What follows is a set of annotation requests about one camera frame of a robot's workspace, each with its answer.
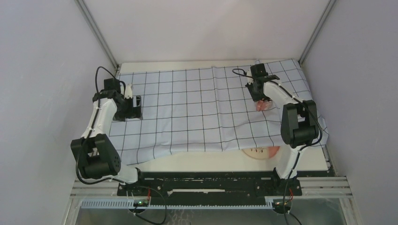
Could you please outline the pink patterned mug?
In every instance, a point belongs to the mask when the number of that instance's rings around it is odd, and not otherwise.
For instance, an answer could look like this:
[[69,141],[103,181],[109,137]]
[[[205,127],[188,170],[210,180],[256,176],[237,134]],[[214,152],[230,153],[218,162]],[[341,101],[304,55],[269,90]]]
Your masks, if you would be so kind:
[[265,111],[272,108],[273,101],[272,100],[259,100],[256,103],[256,111]]

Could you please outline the white checked tablecloth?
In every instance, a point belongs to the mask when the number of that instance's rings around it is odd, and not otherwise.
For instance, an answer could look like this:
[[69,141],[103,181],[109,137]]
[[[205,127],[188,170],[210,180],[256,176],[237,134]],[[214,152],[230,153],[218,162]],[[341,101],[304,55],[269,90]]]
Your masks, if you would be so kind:
[[126,72],[142,119],[114,121],[109,138],[127,165],[179,152],[281,146],[279,109],[257,111],[233,67]]

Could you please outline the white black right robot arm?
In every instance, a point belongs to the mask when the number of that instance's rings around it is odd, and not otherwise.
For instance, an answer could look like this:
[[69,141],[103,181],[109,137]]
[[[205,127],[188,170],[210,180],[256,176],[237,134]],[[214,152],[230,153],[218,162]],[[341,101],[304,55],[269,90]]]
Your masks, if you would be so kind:
[[288,91],[279,83],[278,76],[268,74],[263,63],[250,66],[244,76],[253,101],[271,101],[279,110],[281,138],[289,148],[282,151],[275,168],[278,178],[271,182],[271,188],[275,194],[284,195],[290,189],[288,179],[297,175],[301,152],[322,139],[316,103]]

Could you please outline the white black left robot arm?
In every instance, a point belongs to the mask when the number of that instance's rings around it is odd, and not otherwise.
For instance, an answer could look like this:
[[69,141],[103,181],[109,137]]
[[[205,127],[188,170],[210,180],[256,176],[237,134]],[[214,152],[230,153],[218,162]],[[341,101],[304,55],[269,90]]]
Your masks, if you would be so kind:
[[122,163],[108,136],[112,122],[142,118],[141,96],[133,95],[132,84],[109,78],[104,80],[104,89],[94,94],[92,102],[93,112],[86,130],[70,144],[77,178],[86,185],[115,180],[128,184],[133,194],[142,195],[147,183],[140,178],[141,171]]

